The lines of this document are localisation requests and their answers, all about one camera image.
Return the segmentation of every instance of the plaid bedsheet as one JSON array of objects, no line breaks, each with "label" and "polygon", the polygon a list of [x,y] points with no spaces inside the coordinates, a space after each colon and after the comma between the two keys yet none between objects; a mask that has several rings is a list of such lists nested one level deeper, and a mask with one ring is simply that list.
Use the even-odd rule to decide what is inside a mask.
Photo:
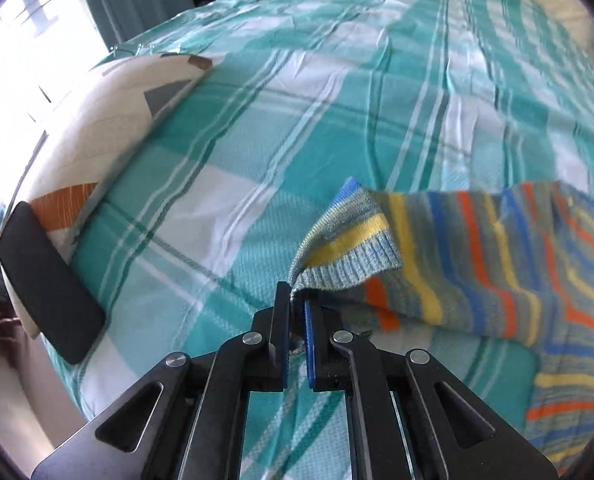
[{"label": "plaid bedsheet", "polygon": [[[108,313],[64,384],[92,417],[168,352],[244,332],[352,176],[376,190],[563,180],[594,197],[594,69],[528,0],[218,0],[120,46],[187,52],[212,72],[146,141],[90,219],[72,266]],[[405,324],[523,429],[536,357]],[[349,476],[340,394],[251,399],[242,478]]]}]

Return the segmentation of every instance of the folded clothes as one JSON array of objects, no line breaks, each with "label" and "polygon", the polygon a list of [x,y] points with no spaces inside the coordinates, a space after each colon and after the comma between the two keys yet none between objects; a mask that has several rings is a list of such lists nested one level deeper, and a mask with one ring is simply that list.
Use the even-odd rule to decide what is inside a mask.
[{"label": "folded clothes", "polygon": [[566,184],[404,195],[349,180],[291,282],[343,291],[354,332],[415,317],[513,339],[539,356],[530,442],[562,466],[594,432],[594,200]]}]

